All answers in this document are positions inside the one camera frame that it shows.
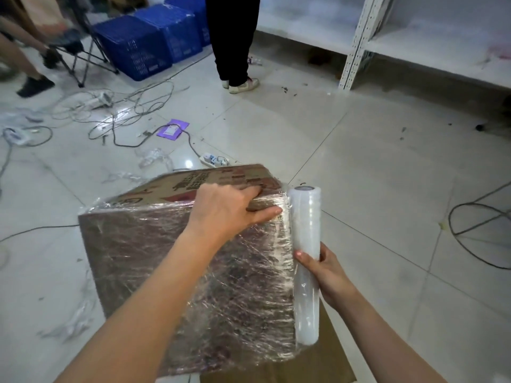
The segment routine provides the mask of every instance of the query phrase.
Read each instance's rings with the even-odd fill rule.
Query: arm
[[[304,252],[295,256],[318,279],[323,298],[341,315],[376,381],[447,383],[382,319],[323,243],[320,252],[319,261]]]
[[[248,203],[259,191],[259,187],[237,189],[203,184],[197,191],[188,225],[167,257],[105,322],[55,383],[154,382],[195,284],[216,252],[248,226],[282,212],[280,207],[248,212]]]

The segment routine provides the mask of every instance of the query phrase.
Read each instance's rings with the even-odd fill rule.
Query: hand
[[[225,242],[254,224],[267,222],[282,212],[278,206],[247,211],[260,186],[202,184],[197,190],[186,231],[206,238],[219,249]]]
[[[318,280],[324,300],[337,311],[345,296],[356,291],[348,279],[336,255],[323,243],[319,250],[319,261],[303,251],[296,251],[295,258]]]

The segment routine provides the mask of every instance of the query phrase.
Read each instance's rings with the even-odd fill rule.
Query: blue plastic crate
[[[172,62],[177,63],[202,51],[195,15],[173,5],[154,5],[134,16],[158,28],[167,42]]]
[[[165,0],[164,4],[174,5],[195,14],[199,29],[200,41],[203,47],[211,44],[209,39],[208,19],[206,18],[206,0]]]
[[[172,66],[163,34],[133,16],[121,16],[93,26],[115,66],[135,81]]]

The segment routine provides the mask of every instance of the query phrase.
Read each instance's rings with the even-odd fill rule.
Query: black sneaker
[[[42,75],[41,79],[34,79],[27,77],[27,81],[22,89],[16,92],[22,98],[30,98],[31,96],[42,93],[45,90],[51,89],[55,83],[50,81],[46,76]]]
[[[60,62],[60,55],[54,48],[48,48],[45,55],[42,55],[42,63],[46,68],[53,69]]]

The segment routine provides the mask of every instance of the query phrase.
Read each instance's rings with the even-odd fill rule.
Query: tiled floor
[[[237,96],[221,88],[208,56],[172,79],[174,92],[162,109],[119,128],[117,141],[137,144],[144,131],[178,118],[191,123],[191,142],[200,153],[261,162],[286,183],[321,186],[323,240],[389,324],[449,382],[510,381],[511,272],[470,256],[440,227],[454,205],[511,180],[509,140],[474,131],[504,93],[384,61],[374,62],[355,90],[343,93],[331,69],[306,64],[306,51],[258,34],[252,52],[264,65],[250,72],[262,84]],[[27,53],[42,68],[36,54]],[[131,93],[186,64],[143,83],[92,69],[87,88]],[[0,110],[41,109],[46,125],[56,127],[45,145],[14,150],[2,178],[0,239],[37,226],[73,224],[81,207],[133,185],[127,179],[104,183],[111,174],[166,172],[163,162],[139,168],[140,157],[152,149],[170,154],[174,168],[201,167],[184,135],[120,148],[111,135],[105,145],[101,138],[87,139],[112,112],[83,113],[79,122],[66,115],[51,119],[48,112],[60,108],[55,102],[78,88],[61,70],[47,75],[57,87],[25,101],[14,93],[22,77],[0,84]],[[151,89],[139,103],[147,108],[170,88],[165,83]],[[126,118],[132,106],[123,102],[113,112]],[[1,162],[6,151],[0,142]],[[487,204],[511,208],[511,190]],[[487,215],[460,209],[453,226],[463,229]],[[510,237],[511,224],[500,219],[464,242],[509,266]],[[80,233],[40,230],[0,246],[1,380],[51,382],[104,321],[96,304],[90,328],[78,337],[62,342],[38,335],[66,322],[82,300],[88,263]],[[347,328],[329,313],[358,381],[374,381]],[[186,383],[188,376],[173,381]]]

